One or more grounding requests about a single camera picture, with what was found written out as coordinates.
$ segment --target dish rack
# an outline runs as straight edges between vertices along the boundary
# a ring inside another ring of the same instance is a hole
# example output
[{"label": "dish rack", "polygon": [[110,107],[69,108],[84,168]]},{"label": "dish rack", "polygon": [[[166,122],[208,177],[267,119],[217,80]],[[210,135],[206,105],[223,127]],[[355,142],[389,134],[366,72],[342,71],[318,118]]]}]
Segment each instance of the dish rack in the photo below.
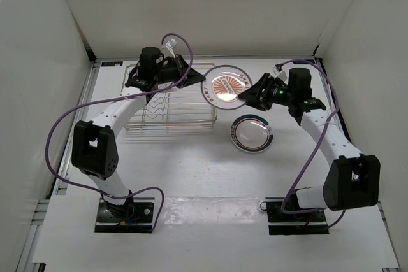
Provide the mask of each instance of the dish rack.
[{"label": "dish rack", "polygon": [[[122,88],[135,66],[136,64],[126,67]],[[196,62],[192,67],[204,75],[214,66],[214,63]],[[167,86],[168,84],[161,84],[159,88]],[[124,127],[129,133],[159,131],[169,134],[212,129],[216,120],[217,109],[203,98],[201,84],[198,83],[183,89],[174,87],[156,94]]]}]

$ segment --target white table surface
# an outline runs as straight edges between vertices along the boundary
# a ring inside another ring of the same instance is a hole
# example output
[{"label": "white table surface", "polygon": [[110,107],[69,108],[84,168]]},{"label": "white table surface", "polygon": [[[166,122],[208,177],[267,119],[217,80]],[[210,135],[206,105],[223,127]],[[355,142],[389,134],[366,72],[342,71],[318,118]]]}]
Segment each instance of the white table surface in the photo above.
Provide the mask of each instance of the white table surface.
[{"label": "white table surface", "polygon": [[[273,59],[205,59],[232,64],[255,83],[277,62]],[[92,100],[115,97],[124,68],[101,67]],[[288,64],[285,70],[294,67]],[[326,105],[318,72],[311,66],[314,96]],[[90,120],[106,105],[89,108]],[[230,140],[232,122],[253,113],[269,121],[270,149],[249,155]],[[153,234],[94,233],[98,194],[68,187],[53,196],[34,262],[49,271],[381,271],[397,267],[378,208],[348,211],[330,235],[269,236],[266,215],[258,210],[265,197],[283,197],[315,143],[285,107],[268,112],[244,106],[218,111],[212,130],[154,141],[117,138],[120,173],[132,191],[156,185],[166,194],[163,215]],[[70,167],[71,180],[93,185]],[[319,152],[299,187],[322,184],[328,164]],[[146,196],[156,196],[147,192]],[[326,212],[328,222],[339,213]]]}]

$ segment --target plate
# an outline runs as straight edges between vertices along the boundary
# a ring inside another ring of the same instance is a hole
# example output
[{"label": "plate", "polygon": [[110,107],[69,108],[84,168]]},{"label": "plate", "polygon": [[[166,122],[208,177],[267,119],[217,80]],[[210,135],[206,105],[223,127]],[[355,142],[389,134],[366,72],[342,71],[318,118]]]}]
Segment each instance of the plate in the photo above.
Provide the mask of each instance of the plate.
[{"label": "plate", "polygon": [[218,67],[205,73],[201,93],[208,103],[222,110],[235,110],[246,104],[238,95],[252,86],[251,78],[239,68]]},{"label": "plate", "polygon": [[232,124],[231,139],[234,145],[242,151],[260,153],[267,150],[272,144],[272,128],[260,116],[243,115]]}]

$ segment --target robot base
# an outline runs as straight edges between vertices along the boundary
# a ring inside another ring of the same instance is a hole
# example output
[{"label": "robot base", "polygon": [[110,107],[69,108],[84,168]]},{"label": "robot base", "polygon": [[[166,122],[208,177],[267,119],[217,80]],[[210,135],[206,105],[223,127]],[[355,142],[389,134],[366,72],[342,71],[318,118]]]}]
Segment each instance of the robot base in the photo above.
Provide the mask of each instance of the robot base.
[{"label": "robot base", "polygon": [[95,232],[98,233],[151,233],[153,226],[154,198],[135,198],[134,215],[137,220],[121,224],[121,220],[114,217],[100,199],[95,221]]},{"label": "robot base", "polygon": [[283,199],[267,198],[269,235],[321,235],[328,234],[324,211],[304,215],[286,215],[281,211]]}]

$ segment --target wall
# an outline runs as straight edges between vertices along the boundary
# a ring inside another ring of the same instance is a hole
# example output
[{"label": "wall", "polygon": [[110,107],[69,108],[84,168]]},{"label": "wall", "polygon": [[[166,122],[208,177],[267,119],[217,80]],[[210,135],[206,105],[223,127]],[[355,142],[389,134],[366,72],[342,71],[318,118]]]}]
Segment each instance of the wall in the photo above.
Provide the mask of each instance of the wall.
[{"label": "wall", "polygon": [[[45,139],[75,105],[89,70],[65,0],[0,0],[0,271],[14,271],[38,199],[52,178]],[[69,120],[57,131],[57,166]]]},{"label": "wall", "polygon": [[312,54],[352,0],[67,0],[98,57],[138,56],[167,32],[196,54]]},{"label": "wall", "polygon": [[381,161],[381,202],[408,271],[408,0],[354,0],[324,63],[356,145]]}]

